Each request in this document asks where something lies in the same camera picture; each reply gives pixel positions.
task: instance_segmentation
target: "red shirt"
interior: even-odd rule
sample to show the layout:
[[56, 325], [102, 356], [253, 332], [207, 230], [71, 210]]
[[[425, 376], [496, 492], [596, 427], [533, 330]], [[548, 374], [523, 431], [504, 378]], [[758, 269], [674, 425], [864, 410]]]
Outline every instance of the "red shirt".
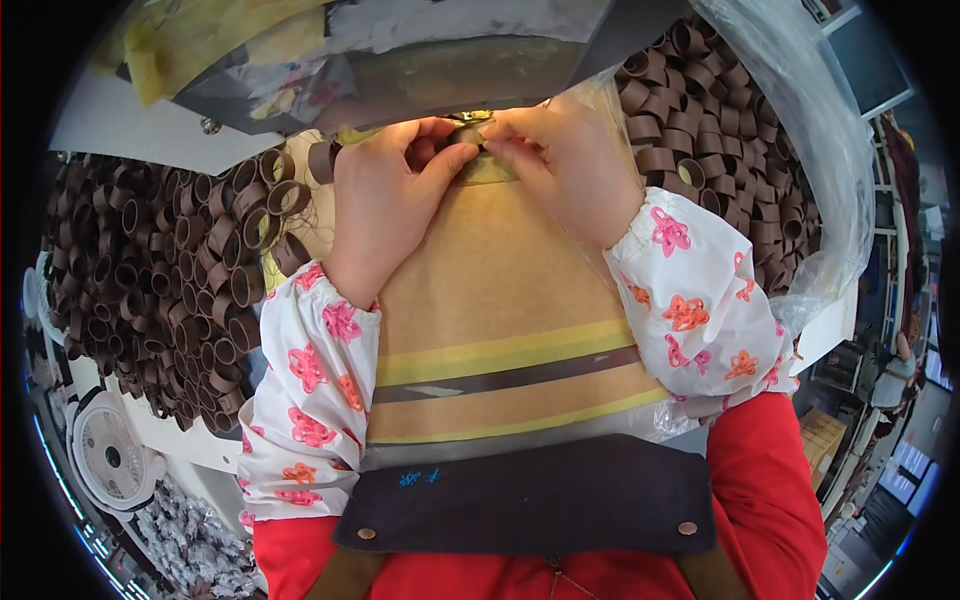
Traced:
[[[790, 400], [761, 394], [710, 429], [707, 463], [720, 543], [755, 598], [814, 596], [827, 557], [824, 522]], [[253, 552], [271, 600], [301, 600], [336, 549], [338, 517], [257, 522]], [[629, 550], [567, 555], [564, 574], [597, 598], [693, 600], [673, 558]], [[547, 598], [553, 569], [535, 557], [396, 554], [367, 598], [530, 600]], [[569, 582], [553, 598], [584, 600]]]

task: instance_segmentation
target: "left hand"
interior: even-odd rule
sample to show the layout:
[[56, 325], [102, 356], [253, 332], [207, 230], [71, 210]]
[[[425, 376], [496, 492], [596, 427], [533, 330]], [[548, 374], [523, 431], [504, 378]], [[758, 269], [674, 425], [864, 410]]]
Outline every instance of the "left hand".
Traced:
[[[368, 310], [387, 279], [420, 244], [450, 181], [480, 152], [435, 143], [452, 121], [428, 117], [397, 123], [337, 155], [333, 190], [336, 238], [324, 271], [340, 295]], [[424, 164], [415, 173], [407, 158]]]

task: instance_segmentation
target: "cardboard box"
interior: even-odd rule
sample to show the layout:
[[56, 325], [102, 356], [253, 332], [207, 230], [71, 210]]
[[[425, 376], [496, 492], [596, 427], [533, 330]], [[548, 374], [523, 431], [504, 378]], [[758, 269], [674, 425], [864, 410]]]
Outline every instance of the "cardboard box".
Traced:
[[816, 492], [840, 448], [847, 425], [811, 408], [800, 419], [800, 436], [804, 441], [804, 455], [810, 463], [810, 484]]

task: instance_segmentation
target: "apron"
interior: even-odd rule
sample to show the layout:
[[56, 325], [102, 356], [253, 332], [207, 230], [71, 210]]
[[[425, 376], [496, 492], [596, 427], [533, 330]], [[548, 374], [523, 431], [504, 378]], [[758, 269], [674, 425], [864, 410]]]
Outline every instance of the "apron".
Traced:
[[748, 600], [717, 541], [707, 462], [614, 434], [360, 476], [305, 600], [362, 600], [393, 553], [671, 554], [697, 600]]

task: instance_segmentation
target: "red sleeve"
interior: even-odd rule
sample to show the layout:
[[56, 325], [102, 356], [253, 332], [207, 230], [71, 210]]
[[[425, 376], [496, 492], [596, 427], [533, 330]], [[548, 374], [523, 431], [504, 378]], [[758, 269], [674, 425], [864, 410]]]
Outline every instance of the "red sleeve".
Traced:
[[827, 538], [790, 400], [731, 408], [710, 429], [707, 463], [759, 597], [812, 598]]
[[253, 524], [253, 555], [270, 600], [302, 600], [330, 560], [338, 516], [284, 518]]

